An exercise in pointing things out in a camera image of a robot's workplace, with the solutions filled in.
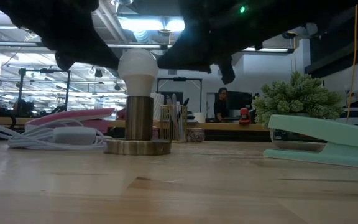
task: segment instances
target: green light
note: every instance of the green light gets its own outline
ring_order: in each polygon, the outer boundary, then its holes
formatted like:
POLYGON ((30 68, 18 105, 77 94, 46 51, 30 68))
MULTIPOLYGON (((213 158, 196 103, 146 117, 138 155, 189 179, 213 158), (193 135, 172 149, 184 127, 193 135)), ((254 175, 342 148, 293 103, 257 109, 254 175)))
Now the green light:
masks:
POLYGON ((248 11, 248 9, 248 6, 241 6, 240 13, 245 13, 246 11, 248 11))

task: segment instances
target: stapler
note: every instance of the stapler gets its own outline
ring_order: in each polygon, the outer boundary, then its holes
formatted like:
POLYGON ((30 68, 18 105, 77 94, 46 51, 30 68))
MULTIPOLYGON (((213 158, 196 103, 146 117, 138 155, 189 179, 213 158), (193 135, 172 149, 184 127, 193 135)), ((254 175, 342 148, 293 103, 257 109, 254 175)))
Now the stapler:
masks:
POLYGON ((240 109, 240 124, 249 124, 249 110, 247 108, 240 109))
POLYGON ((358 167, 358 126, 302 116, 272 115, 269 128, 327 141, 320 152, 268 149, 264 157, 358 167))
MULTIPOLYGON (((101 133, 107 133, 108 122, 103 120, 112 115, 114 108, 102 108, 93 110, 76 110, 76 111, 64 111, 60 113, 51 114, 41 118, 33 119, 24 124, 26 131, 31 130, 41 124, 45 124, 51 121, 58 121, 64 119, 74 119, 79 121, 85 127, 94 128, 101 133)), ((67 126, 76 126, 77 124, 66 124, 67 126)))

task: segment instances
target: mint green stapler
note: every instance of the mint green stapler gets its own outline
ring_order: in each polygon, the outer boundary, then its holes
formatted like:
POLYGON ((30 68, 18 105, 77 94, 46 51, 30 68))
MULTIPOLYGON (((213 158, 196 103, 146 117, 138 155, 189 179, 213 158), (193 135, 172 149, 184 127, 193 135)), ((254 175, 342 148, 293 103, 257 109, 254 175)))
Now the mint green stapler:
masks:
POLYGON ((358 126, 304 116, 272 115, 269 128, 327 141, 320 152, 268 149, 264 157, 358 167, 358 126))

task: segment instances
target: green succulent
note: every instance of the green succulent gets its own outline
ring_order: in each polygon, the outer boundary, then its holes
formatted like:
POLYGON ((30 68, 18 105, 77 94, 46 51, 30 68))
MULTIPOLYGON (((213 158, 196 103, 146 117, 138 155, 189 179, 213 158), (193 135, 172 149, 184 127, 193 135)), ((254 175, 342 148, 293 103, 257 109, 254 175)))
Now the green succulent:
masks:
POLYGON ((338 104, 342 98, 338 93, 321 87, 321 80, 311 75, 293 72, 291 81, 274 81, 271 86, 262 86, 263 97, 252 102, 256 109, 255 121, 267 127, 271 115, 307 113, 314 118, 337 119, 344 110, 338 104))

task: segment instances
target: white cable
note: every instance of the white cable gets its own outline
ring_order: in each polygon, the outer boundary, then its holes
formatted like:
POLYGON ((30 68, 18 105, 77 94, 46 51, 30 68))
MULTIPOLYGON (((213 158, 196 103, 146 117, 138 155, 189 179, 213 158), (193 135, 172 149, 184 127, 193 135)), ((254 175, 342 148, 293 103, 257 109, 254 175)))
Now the white cable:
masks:
POLYGON ((96 74, 96 69, 94 67, 89 68, 88 75, 94 75, 94 74, 96 74))
POLYGON ((0 138, 8 139, 7 145, 11 148, 19 147, 38 150, 103 150, 106 147, 106 143, 103 141, 103 134, 97 129, 95 129, 95 142, 90 145, 71 145, 50 142, 53 138, 53 128, 50 127, 56 124, 66 126, 67 123, 76 123, 83 127, 79 121, 74 119, 62 119, 45 123, 22 134, 0 126, 0 138))
POLYGON ((26 33, 24 34, 24 37, 25 37, 27 40, 32 40, 32 39, 34 39, 34 38, 37 38, 38 35, 37 35, 37 34, 31 34, 31 33, 29 33, 29 32, 26 32, 26 33))

